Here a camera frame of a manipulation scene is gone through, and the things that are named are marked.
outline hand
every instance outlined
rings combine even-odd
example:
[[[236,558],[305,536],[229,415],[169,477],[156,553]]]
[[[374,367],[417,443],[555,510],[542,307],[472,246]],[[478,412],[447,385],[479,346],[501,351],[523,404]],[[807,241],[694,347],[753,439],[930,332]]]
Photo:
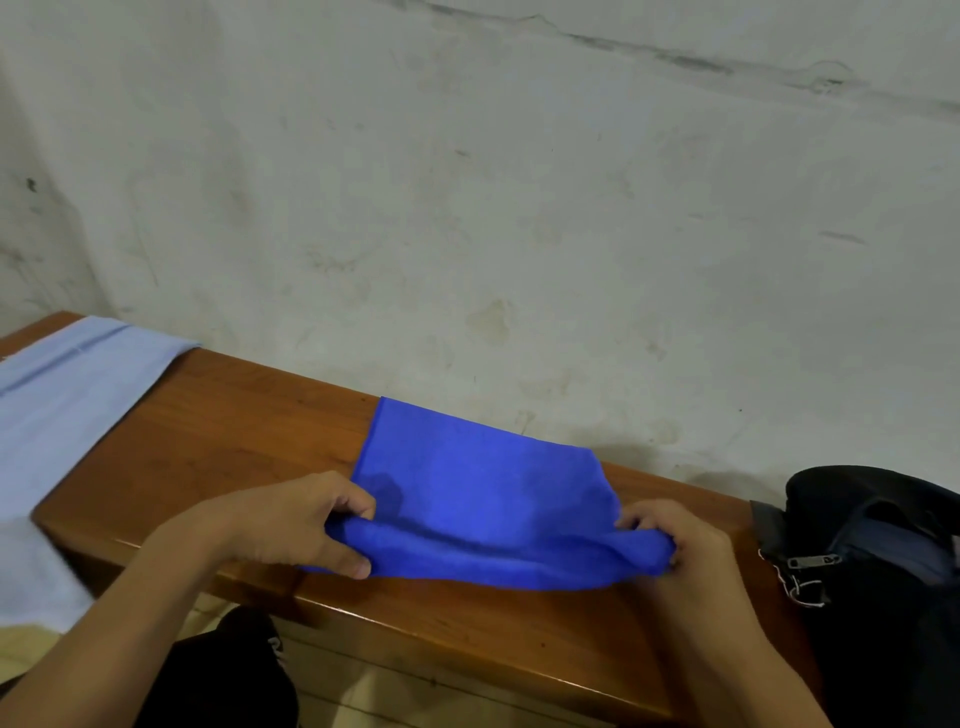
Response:
[[[324,524],[332,511],[369,521],[375,510],[373,496],[339,473],[313,473],[205,500],[170,523],[215,534],[221,561],[303,564],[366,579],[370,561],[327,536]]]
[[[768,644],[724,531],[673,500],[627,506],[616,525],[658,528],[673,538],[677,552],[671,571],[643,586],[709,665],[731,667],[744,651]]]

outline black bag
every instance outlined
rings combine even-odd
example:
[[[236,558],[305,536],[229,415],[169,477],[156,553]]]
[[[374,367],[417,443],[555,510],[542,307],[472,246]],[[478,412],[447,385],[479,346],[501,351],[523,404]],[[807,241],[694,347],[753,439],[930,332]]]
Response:
[[[786,510],[754,502],[761,555],[804,621],[835,728],[960,728],[960,495],[813,468]]]

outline blue towel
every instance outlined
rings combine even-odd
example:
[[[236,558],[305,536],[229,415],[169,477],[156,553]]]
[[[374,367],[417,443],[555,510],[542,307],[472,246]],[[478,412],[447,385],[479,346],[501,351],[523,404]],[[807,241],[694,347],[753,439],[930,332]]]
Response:
[[[376,518],[334,519],[329,535],[374,576],[578,590],[662,574],[674,545],[618,531],[619,501],[588,449],[382,399],[353,480]]]

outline folded fabric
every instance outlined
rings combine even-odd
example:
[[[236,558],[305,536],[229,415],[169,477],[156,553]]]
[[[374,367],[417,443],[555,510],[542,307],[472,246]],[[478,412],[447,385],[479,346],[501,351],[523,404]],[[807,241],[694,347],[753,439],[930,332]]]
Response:
[[[659,575],[674,551],[659,531],[614,528],[619,501],[590,450],[395,400],[380,400],[353,480],[376,518],[327,532],[374,576],[592,589]]]
[[[65,631],[90,605],[30,513],[195,346],[91,316],[0,362],[0,626]]]

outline wooden bench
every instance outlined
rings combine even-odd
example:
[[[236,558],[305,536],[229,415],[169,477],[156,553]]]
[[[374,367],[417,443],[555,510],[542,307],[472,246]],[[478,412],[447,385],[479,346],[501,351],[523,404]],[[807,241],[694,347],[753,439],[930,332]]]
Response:
[[[78,318],[58,313],[0,339],[0,356]],[[34,520],[82,567],[125,565],[154,528],[200,500],[305,473],[350,475],[376,403],[370,395],[194,350],[37,507]],[[672,497],[731,533],[768,636],[816,689],[798,615],[757,556],[748,503],[616,465],[604,469],[622,500]],[[624,724],[695,721],[689,693],[669,668],[661,627],[629,587],[535,593],[453,582],[353,582],[244,563],[224,568],[209,591],[343,630],[354,654],[371,662],[397,655],[432,661]]]

